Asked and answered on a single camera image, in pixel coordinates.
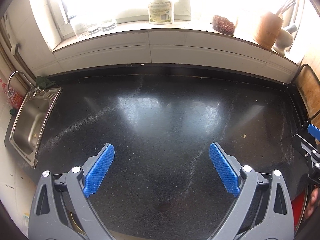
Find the window sill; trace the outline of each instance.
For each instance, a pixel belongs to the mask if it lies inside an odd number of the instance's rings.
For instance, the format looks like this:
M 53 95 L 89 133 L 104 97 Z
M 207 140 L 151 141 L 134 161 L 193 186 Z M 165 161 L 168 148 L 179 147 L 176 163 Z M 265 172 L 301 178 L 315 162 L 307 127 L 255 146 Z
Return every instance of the window sill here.
M 249 33 L 244 33 L 241 31 L 237 31 L 235 32 L 234 36 L 229 36 L 229 35 L 224 35 L 222 33 L 219 33 L 217 31 L 215 31 L 212 28 L 211 24 L 206 24 L 203 22 L 192 22 L 192 21 L 175 21 L 173 24 L 166 24 L 166 25 L 156 25 L 156 24 L 149 24 L 148 21 L 139 21 L 139 22 L 130 22 L 130 23 L 122 23 L 122 24 L 118 24 L 118 26 L 110 31 L 107 32 L 98 32 L 95 33 L 94 35 L 86 35 L 80 39 L 77 39 L 76 36 L 73 36 L 67 40 L 64 40 L 63 42 L 61 42 L 53 51 L 52 53 L 55 53 L 57 51 L 60 51 L 64 48 L 70 47 L 74 44 L 77 43 L 82 43 L 88 40 L 93 40 L 99 37 L 105 37 L 105 36 L 109 36 L 109 35 L 113 35 L 116 33 L 123 33 L 123 32 L 132 32 L 132 31 L 141 31 L 141 30 L 152 30 L 152 29 L 177 29 L 177 30 L 192 30 L 195 32 L 207 32 L 210 33 L 212 35 L 217 35 L 217 36 L 223 36 L 229 39 L 234 39 L 234 40 L 238 40 L 238 41 L 242 41 L 245 42 L 247 44 L 256 46 L 258 48 L 262 48 L 258 43 L 256 43 L 251 35 Z M 264 49 L 266 51 L 270 51 L 276 55 L 278 55 L 279 57 L 282 57 L 296 65 L 299 64 L 300 60 L 294 59 L 292 57 L 292 55 L 290 55 L 289 53 L 286 52 L 285 56 L 281 56 L 280 54 L 278 54 L 277 52 L 275 52 L 273 49 L 272 50 L 267 50 Z

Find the green cloth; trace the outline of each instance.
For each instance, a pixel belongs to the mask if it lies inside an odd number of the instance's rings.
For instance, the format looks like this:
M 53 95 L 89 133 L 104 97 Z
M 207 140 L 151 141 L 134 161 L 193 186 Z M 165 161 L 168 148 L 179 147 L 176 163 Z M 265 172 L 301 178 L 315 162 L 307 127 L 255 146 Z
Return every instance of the green cloth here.
M 15 108 L 10 109 L 10 114 L 11 115 L 15 115 L 17 112 L 18 112 L 18 110 L 15 109 Z
M 36 85 L 39 86 L 40 89 L 47 89 L 55 84 L 54 81 L 50 81 L 46 77 L 37 76 Z

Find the white tiled wall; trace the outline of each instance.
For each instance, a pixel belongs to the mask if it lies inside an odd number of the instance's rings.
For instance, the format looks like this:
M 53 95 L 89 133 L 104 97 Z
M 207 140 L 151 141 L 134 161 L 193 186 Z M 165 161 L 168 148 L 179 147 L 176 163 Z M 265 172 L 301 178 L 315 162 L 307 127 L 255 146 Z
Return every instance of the white tiled wall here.
M 29 0 L 34 18 L 47 44 L 53 50 L 61 42 L 47 0 Z
M 17 15 L 16 7 L 27 13 Z M 51 53 L 44 42 L 29 0 L 14 0 L 8 9 L 20 54 L 35 75 L 116 64 L 177 63 L 214 66 L 289 83 L 297 65 L 260 47 L 215 33 L 147 29 L 114 33 L 82 41 Z
M 36 190 L 31 179 L 16 165 L 4 145 L 4 137 L 11 118 L 6 96 L 0 92 L 0 199 L 12 220 L 26 234 L 24 214 L 29 214 Z

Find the faucet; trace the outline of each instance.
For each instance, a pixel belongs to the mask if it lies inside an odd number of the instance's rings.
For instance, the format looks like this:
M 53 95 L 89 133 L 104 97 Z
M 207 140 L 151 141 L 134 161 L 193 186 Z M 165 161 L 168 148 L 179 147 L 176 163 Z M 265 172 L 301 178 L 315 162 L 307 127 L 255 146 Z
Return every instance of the faucet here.
M 20 71 L 20 70 L 17 70 L 17 71 L 15 71 L 15 72 L 12 72 L 12 74 L 10 75 L 10 77 L 9 77 L 9 79 L 8 79 L 8 82 L 7 82 L 7 94 L 9 93 L 9 84 L 10 84 L 10 81 L 11 81 L 11 79 L 13 78 L 13 76 L 15 75 L 15 74 L 21 74 L 23 77 L 24 77 L 24 79 L 27 81 L 27 83 L 29 83 L 29 85 L 30 85 L 30 91 L 32 92 L 32 93 L 36 93 L 36 92 L 38 92 L 38 91 L 41 91 L 41 89 L 39 88 L 39 87 L 35 87 L 29 80 L 28 80 L 28 78 L 26 77 L 26 75 L 25 75 L 25 73 L 23 72 L 23 71 Z

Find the metal pivot screw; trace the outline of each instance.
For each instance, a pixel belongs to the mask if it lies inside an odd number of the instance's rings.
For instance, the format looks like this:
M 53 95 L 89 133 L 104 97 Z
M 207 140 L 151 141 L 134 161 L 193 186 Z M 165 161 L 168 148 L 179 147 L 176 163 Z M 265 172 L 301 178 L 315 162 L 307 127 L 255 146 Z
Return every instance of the metal pivot screw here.
M 78 173 L 80 170 L 81 170 L 81 168 L 79 166 L 75 166 L 72 168 L 73 173 Z
M 274 170 L 274 171 L 273 171 L 273 174 L 279 177 L 279 176 L 281 176 L 281 171 L 279 171 L 279 170 Z
M 42 172 L 43 177 L 48 177 L 50 175 L 50 171 L 44 171 Z
M 242 169 L 243 169 L 244 171 L 246 171 L 246 172 L 252 171 L 252 168 L 251 168 L 249 165 L 244 165 L 244 166 L 242 167 Z

